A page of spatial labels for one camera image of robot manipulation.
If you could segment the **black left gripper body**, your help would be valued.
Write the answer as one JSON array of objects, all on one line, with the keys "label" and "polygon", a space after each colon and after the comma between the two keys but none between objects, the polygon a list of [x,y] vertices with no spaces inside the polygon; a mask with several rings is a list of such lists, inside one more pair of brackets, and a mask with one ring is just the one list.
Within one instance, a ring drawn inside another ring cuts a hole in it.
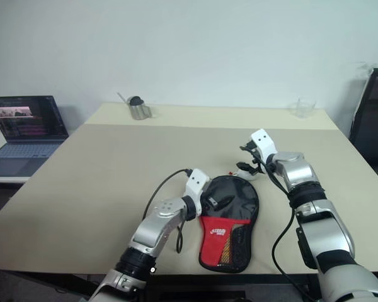
[{"label": "black left gripper body", "polygon": [[213,200],[213,194],[215,193],[215,186],[210,183],[206,190],[202,193],[200,201],[202,205],[202,216],[209,216],[209,217],[217,217],[217,212],[215,211],[215,206],[218,205],[218,203]]}]

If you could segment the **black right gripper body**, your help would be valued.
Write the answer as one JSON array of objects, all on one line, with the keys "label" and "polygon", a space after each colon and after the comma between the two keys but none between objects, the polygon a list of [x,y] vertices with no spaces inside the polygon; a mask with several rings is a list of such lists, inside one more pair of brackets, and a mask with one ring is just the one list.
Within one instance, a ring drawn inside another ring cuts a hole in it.
[{"label": "black right gripper body", "polygon": [[252,163],[254,163],[254,167],[260,166],[260,173],[262,174],[267,173],[267,168],[265,167],[267,155],[267,149],[264,146],[256,144],[256,152],[252,155]]}]

